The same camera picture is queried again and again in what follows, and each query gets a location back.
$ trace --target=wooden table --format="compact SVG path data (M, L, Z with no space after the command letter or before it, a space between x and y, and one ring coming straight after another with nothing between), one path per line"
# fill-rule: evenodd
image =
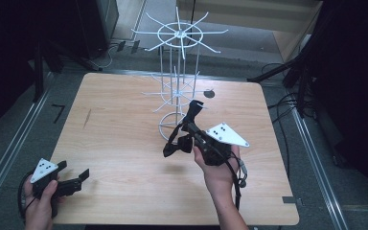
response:
M203 173L192 154L164 158L166 141L158 124L175 111L162 104L160 84L151 77L87 74L68 115L51 161L67 160L61 180L90 170L82 191L58 207L55 223L219 224ZM259 84L198 80L196 98L208 107L196 116L201 129L225 122L246 139L241 148L248 169L241 189L241 214L249 225L293 225L299 220Z

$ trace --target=spinning display stand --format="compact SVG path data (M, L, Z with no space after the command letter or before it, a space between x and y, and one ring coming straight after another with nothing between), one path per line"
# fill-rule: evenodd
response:
M188 105L195 97L196 92L205 92L205 90L196 91L196 78L199 74L198 61L200 45L204 46L214 53L220 53L220 51L216 51L202 42L204 35L219 35L227 32L227 30L222 32L203 32L197 26L199 22L207 17L208 12L201 19L193 24L180 22L178 8L175 8L175 12L177 21L169 24L164 24L152 18L148 13L146 13L148 18L161 25L160 29L157 32L139 32L132 30L136 34L157 35L158 39L160 40L160 43L158 45L146 49L147 51L152 51L157 48L159 49L160 75L152 75L152 77L156 81L160 82L160 92L144 94L160 95L162 100L164 101L160 105L160 107L154 110L154 112L157 112L165 105L175 107L175 111L166 114L159 123L160 134L166 140L168 140L169 138L164 134L163 128L167 127L169 129L169 132L171 132L171 127L175 128L186 115L182 111L182 106ZM170 73L164 73L163 70L163 53L165 45L168 46L170 49ZM197 47L195 73L193 75L187 75L186 52L188 48L194 48L195 46ZM175 66L173 66L173 51L175 50L178 51L177 63Z

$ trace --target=gray floor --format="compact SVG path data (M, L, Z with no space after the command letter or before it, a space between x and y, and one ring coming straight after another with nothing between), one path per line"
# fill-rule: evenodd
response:
M148 1L147 11L151 12L151 3ZM269 47L274 47L270 35L266 31L254 32L255 41L261 39L262 43L270 43ZM151 41L148 38L141 37L142 47L150 47ZM224 42L217 47L230 47ZM241 49L232 49L231 53L235 56L236 51ZM129 71L158 72L160 70L159 56L157 52L146 52L139 49L137 53L132 54L130 47L125 47L122 52L116 52L116 49L110 52L112 63L104 68L106 73L125 73ZM260 56L253 56L253 59L233 58L225 54L222 50L222 57L212 57L205 55L200 58L199 71L204 78L215 78L223 81L245 81L246 78L259 76L262 71L266 72L276 65L266 66L271 62L279 62L280 56L275 50L267 52ZM194 70L195 57L188 55L188 69ZM100 65L106 65L109 62L107 54L93 60ZM23 223L20 221L16 207L16 193L20 178L23 173L29 171L35 166L41 157L50 158L54 147L56 146L59 134L65 123L68 111L71 108L74 97L78 91L83 75L86 73L73 61L64 59L65 68L61 74L54 74L52 86L47 94L46 101L42 105L39 115L31 126L28 135L19 147L16 157L13 159L8 174L3 175L4 180L0 186L0 229L22 229ZM267 105L276 104L286 95L286 89L282 87L282 74L279 74L262 83ZM21 122L28 114L32 106L34 89L31 87L25 92L12 107L11 110L0 120L0 160L4 156L12 137L15 135ZM65 105L65 111L54 123L58 115L58 108L52 104ZM280 114L289 108L288 105L279 107ZM275 108L270 109L272 120L277 118ZM298 212L300 222L295 226L284 226L283 229L333 229L329 207L325 202L323 193L318 185L314 170L311 167L311 161L305 144L301 138L300 131L295 123L294 116L289 113L282 118L285 135L287 137L289 152L289 181L294 196L298 200ZM368 229L368 180L355 169L340 169L334 165L331 151L324 139L321 129L315 120L306 118L310 131L310 136L315 144L319 158L324 166L325 172L330 180L333 190L342 213L347 221L349 229ZM287 165L287 148L284 135L280 129L280 124L275 123L274 129L279 142L282 155ZM250 226L250 229L278 229L278 226ZM84 225L55 225L55 229L84 229Z

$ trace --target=person's left hand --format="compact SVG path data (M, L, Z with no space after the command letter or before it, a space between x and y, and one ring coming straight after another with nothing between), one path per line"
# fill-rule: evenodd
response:
M26 228L49 230L53 227L52 205L50 203L52 195L56 192L58 182L52 180L44 189L41 199L33 196L33 185L30 182L32 176L29 176L24 184L26 196Z

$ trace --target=forearm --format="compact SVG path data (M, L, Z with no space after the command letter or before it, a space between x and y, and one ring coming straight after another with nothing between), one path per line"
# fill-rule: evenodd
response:
M229 195L212 195L221 230L246 229L248 227Z

